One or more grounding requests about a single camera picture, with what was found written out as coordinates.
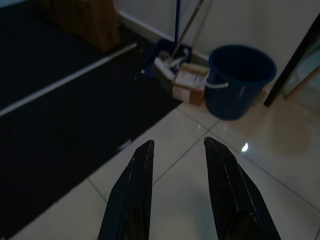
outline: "blue bucket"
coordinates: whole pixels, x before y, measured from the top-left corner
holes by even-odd
[[[209,57],[206,77],[206,107],[223,120],[241,118],[263,87],[275,77],[274,61],[263,52],[247,46],[227,45]]]

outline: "white stripe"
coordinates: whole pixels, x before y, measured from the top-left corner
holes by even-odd
[[[61,87],[62,85],[80,77],[81,75],[83,75],[83,74],[109,62],[110,60],[128,52],[129,50],[134,49],[136,46],[137,46],[137,43],[133,43],[131,45],[128,45],[128,46],[122,48],[121,50],[119,50],[109,56],[103,57],[102,59],[90,64],[89,66],[86,66],[86,67],[56,81],[55,83],[53,83],[49,86],[46,86],[45,88],[42,88],[39,91],[36,91],[36,92],[30,94],[29,96],[26,96],[25,98],[13,103],[13,104],[10,104],[9,106],[5,107],[4,109],[2,109],[0,111],[0,117],[10,113],[13,110],[16,110],[17,108],[20,108],[21,106],[23,106],[27,103],[30,103],[31,101],[51,92],[52,90],[55,90],[55,89]]]

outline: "black floor mat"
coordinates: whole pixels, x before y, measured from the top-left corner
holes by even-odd
[[[0,8],[0,46],[0,110],[104,56],[35,16],[29,1]]]
[[[0,117],[0,238],[14,235],[179,104],[140,74],[153,45],[131,36],[135,49]]]

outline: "wooden cabinet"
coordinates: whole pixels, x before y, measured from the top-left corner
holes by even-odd
[[[36,13],[103,52],[120,43],[113,0],[31,0]]]

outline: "cardboard box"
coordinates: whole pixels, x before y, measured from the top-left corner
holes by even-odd
[[[113,0],[31,0],[41,17],[106,53],[120,44]]]
[[[172,82],[172,97],[201,106],[205,99],[205,77],[209,69],[194,64],[182,64]]]

